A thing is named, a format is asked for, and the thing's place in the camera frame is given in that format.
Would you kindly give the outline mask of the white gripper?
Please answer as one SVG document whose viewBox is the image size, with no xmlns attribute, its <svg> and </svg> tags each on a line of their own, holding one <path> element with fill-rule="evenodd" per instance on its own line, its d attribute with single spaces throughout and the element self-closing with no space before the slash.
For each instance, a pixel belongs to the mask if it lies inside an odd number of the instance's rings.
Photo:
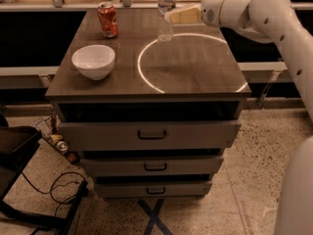
<svg viewBox="0 0 313 235">
<path fill-rule="evenodd" d="M 172 24 L 199 24 L 220 27 L 220 14 L 225 0 L 201 0 L 201 5 L 185 5 L 164 14 L 164 19 Z"/>
</svg>

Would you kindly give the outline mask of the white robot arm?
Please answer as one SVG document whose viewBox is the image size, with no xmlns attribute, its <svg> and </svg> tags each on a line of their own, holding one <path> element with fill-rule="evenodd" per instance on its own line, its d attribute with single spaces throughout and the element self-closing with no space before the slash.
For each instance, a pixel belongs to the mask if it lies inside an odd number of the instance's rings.
<svg viewBox="0 0 313 235">
<path fill-rule="evenodd" d="M 291 0 L 201 0 L 164 18 L 172 24 L 228 27 L 250 40 L 274 43 L 313 119 L 313 36 Z M 287 165 L 274 235 L 313 235 L 313 137 L 296 148 Z"/>
</svg>

